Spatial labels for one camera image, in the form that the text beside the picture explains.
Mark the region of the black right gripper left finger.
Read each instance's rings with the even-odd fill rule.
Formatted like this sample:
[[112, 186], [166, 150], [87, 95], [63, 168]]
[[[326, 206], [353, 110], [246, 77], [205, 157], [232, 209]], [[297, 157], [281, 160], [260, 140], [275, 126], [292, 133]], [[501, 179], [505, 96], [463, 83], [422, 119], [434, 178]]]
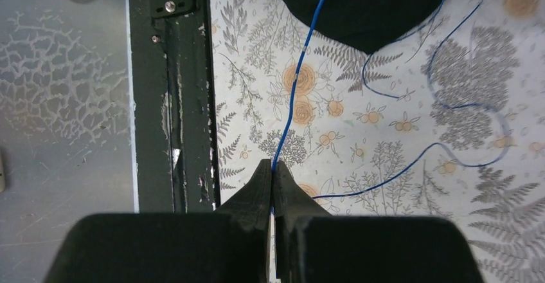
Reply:
[[267, 282], [271, 161], [214, 212], [93, 214], [66, 235], [46, 282]]

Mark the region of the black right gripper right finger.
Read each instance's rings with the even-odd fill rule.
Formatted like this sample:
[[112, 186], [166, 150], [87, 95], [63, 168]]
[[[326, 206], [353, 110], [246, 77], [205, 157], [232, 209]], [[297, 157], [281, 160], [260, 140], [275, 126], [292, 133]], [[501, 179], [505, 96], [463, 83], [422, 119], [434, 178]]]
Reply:
[[482, 282], [469, 244], [448, 219], [332, 215], [272, 172], [276, 275], [282, 282]]

